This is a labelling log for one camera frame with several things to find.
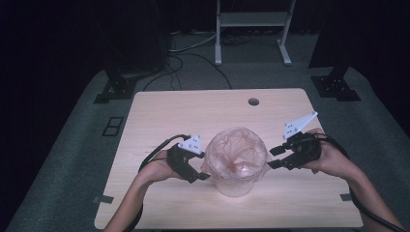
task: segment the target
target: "transparent bowl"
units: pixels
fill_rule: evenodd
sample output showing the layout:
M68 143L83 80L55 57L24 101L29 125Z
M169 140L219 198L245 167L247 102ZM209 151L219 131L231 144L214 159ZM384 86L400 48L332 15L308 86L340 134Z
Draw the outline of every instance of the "transparent bowl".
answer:
M208 144L202 171L223 195L248 194L268 170L269 158L263 141L251 130L233 128L220 132Z

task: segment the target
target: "table surface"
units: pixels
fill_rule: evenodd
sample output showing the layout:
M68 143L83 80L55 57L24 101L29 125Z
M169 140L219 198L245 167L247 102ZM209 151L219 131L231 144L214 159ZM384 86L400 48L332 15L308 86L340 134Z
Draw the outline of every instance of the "table surface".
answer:
M249 99L259 105L249 104ZM265 142L267 150L284 142L284 123L313 110L302 89L141 92L134 97L103 195L95 226L102 229L121 203L141 162L176 134L199 134L202 150L220 131L245 127ZM318 118L303 131L321 128ZM174 140L165 149L179 140ZM283 159L291 152L278 156ZM203 159L191 159L198 171ZM348 186L340 178L307 169L269 170L242 197L227 197L210 181L170 179L148 189L140 229L224 229L360 227L351 201L342 201Z

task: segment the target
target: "cable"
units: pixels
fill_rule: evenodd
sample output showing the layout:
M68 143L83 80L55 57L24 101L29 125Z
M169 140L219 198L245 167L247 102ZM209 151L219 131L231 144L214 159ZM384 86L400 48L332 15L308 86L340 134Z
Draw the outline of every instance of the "cable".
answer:
M220 69L218 69L218 67L217 67L216 65L214 65L214 64L213 64L210 60L208 60L207 58L205 58L205 57L203 57L203 56L201 56L201 55L195 54L195 53L180 53L180 54L178 54L178 55L192 55L192 56L197 56L197 57L200 57L200 58L204 59L204 60L207 61L209 64L211 64L218 72L220 72L220 74L222 74L222 76L225 78L227 84L229 85L229 89L232 89L232 85L231 85L231 83L229 82L229 79L228 79L228 77L225 75L225 73L223 73Z
M198 42L198 43L196 43L196 44L194 44L194 45L191 45L191 46L188 46L188 47L185 47L185 48L175 49L175 50L169 49L168 51L169 51L169 52L174 52L174 53L186 51L186 50L189 50L189 49L192 49L192 48L195 48L195 47L204 45L204 44L206 44L207 42L213 40L216 36L217 36L217 34L215 33L212 37L210 37L210 38L208 38L208 39L205 39L205 40L203 40L203 41L201 41L201 42Z
M181 80L178 76L178 73L169 65L166 64L174 73L171 75L171 83L169 83L169 85L171 86L171 88L175 91L174 86L172 85L172 83L174 82L174 75L177 77L178 80L178 84L179 84L179 90L181 90Z
M159 76L155 77L154 79L150 80L150 82L148 82L148 83L145 85L145 87L144 87L144 89L143 89L142 91L145 91L145 90L147 89L147 87L148 87L152 82L158 80L159 78L164 77L164 76L167 76L167 75L170 75L170 74L173 74L173 73L176 73L177 71L179 71L180 69L182 69L182 67L184 66L184 62L183 62L183 60L182 60L181 58L176 57L176 56L169 56L169 57L178 59L178 60L181 62L180 67L178 67L178 69L176 69L176 70L173 70L172 72L168 72L168 73L159 75Z

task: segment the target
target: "gray floor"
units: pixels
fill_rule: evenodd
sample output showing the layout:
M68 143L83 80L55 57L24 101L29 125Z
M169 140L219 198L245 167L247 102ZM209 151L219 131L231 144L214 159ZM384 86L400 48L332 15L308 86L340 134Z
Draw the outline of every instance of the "gray floor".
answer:
M206 37L178 35L173 46L185 47ZM326 69L308 69L317 39L315 35L289 35L286 46L292 66L285 67L276 47L278 35L252 36L249 43L222 47L220 70L234 89L303 88L325 132L335 137L350 154L393 209L410 228L410 140L384 105L374 95L368 81L353 69L345 76L362 101L340 102L321 99L310 81L311 75L327 74ZM213 61L211 43L191 49ZM178 56L184 66L176 74L152 82L146 91L228 89L229 86L211 64L193 56ZM170 58L177 69L180 61ZM137 82L142 91L154 77ZM107 81L104 72L92 79L78 100L46 162L8 231L96 231L94 218L103 194L121 133L102 136L110 117L128 116L131 100L93 104ZM352 231L350 228L291 229L291 231Z

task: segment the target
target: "metal stand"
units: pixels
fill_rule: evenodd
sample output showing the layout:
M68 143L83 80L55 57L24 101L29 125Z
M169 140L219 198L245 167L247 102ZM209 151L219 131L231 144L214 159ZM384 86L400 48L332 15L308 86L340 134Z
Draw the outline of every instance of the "metal stand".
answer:
M343 77L349 66L346 62L339 63L329 75L313 75L311 80L321 98L336 98L340 102L360 101L356 91L350 89Z
M280 54L285 66L290 66L289 55L286 47L287 33L292 20L293 10L296 0L290 2L287 12L270 12L270 13L221 13L220 0L217 3L217 40L215 42L215 64L221 65L222 58L220 52L220 28L221 27L251 27L251 26L283 26L282 37L277 40Z
M93 103L109 103L110 100L128 100L133 96L136 80L124 80L123 83L107 81L101 94L98 94Z

